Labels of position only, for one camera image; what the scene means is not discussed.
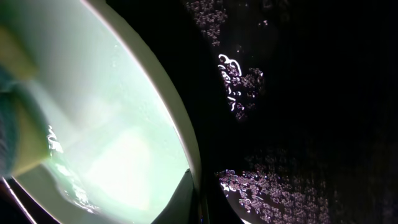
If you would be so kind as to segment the green yellow sponge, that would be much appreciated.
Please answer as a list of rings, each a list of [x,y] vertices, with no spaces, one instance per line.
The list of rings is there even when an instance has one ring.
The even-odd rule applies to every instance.
[[[50,157],[47,121],[27,87],[36,73],[18,38],[1,26],[1,177],[5,179]]]

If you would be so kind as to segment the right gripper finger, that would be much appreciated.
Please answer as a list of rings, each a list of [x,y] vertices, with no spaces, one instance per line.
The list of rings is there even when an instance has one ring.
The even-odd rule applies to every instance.
[[[171,199],[152,224],[199,224],[197,193],[187,169]]]

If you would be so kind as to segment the mint plate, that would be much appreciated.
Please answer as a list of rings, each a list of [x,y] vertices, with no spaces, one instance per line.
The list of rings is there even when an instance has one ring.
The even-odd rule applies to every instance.
[[[167,72],[105,1],[5,0],[1,24],[37,67],[28,90],[50,157],[5,181],[31,223],[152,223],[190,169],[193,126]]]

